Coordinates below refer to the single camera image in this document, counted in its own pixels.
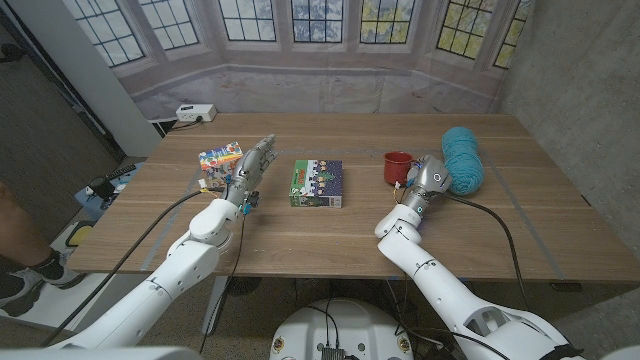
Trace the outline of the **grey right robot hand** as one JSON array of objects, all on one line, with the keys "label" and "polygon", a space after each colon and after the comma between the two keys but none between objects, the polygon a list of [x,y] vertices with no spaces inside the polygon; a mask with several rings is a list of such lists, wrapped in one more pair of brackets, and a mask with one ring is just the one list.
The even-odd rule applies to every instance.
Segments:
[{"label": "grey right robot hand", "polygon": [[402,204],[424,216],[429,202],[445,193],[452,183],[452,175],[444,163],[432,155],[424,155],[414,161],[407,174],[408,194]]}]

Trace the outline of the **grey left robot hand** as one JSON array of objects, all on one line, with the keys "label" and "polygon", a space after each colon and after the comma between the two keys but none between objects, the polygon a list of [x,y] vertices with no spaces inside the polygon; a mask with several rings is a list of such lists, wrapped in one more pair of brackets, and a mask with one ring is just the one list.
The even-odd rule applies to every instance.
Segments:
[{"label": "grey left robot hand", "polygon": [[273,151],[276,135],[270,134],[259,141],[238,161],[231,176],[231,182],[222,198],[235,205],[242,204],[256,189],[262,175],[278,154]]}]

